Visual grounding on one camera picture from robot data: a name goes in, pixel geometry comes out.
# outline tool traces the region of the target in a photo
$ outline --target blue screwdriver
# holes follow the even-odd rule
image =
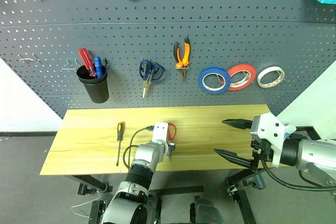
[[[97,78],[100,78],[103,76],[103,65],[101,63],[100,57],[95,57],[94,60],[95,60],[94,66],[96,67]]]

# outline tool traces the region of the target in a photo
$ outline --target scissors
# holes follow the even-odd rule
[[[164,73],[164,67],[156,62],[151,62],[151,60],[143,60],[141,59],[139,74],[143,80],[142,85],[142,98],[144,98],[148,92],[149,86],[152,82],[159,81]]]

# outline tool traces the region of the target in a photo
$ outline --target blue scissors handle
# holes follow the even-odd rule
[[[164,67],[162,67],[160,64],[153,62],[151,67],[151,81],[156,82],[159,81],[164,73]]]
[[[141,60],[139,67],[139,74],[142,80],[147,80],[148,75],[151,73],[152,63],[149,60]]]

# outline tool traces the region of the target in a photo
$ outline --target gray floor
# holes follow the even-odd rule
[[[97,195],[78,196],[78,183],[69,178],[39,176],[52,140],[53,137],[12,137],[0,141],[0,224],[87,223],[86,218],[73,215],[70,207]],[[234,172],[157,172],[151,188],[203,185],[205,192],[201,196],[214,202],[227,224],[240,224],[244,222],[239,207],[223,187],[225,177]],[[295,168],[279,168],[276,174],[292,183],[304,183]],[[102,178],[116,189],[124,177],[118,174]],[[263,177],[267,185],[265,190],[247,188],[257,223],[335,223],[336,205],[328,193],[294,191],[278,185],[266,174]],[[164,196],[163,223],[188,222],[189,205],[195,195]],[[90,204],[81,209],[89,214]]]

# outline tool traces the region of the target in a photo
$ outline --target blue tape roll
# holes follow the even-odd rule
[[[206,76],[210,74],[217,74],[221,76],[225,80],[225,83],[221,87],[216,88],[216,89],[208,87],[204,83],[204,79]],[[210,94],[224,93],[230,87],[230,84],[231,84],[231,76],[223,68],[212,67],[212,68],[203,69],[200,76],[198,77],[198,85],[201,87],[201,89],[204,92],[207,92]]]

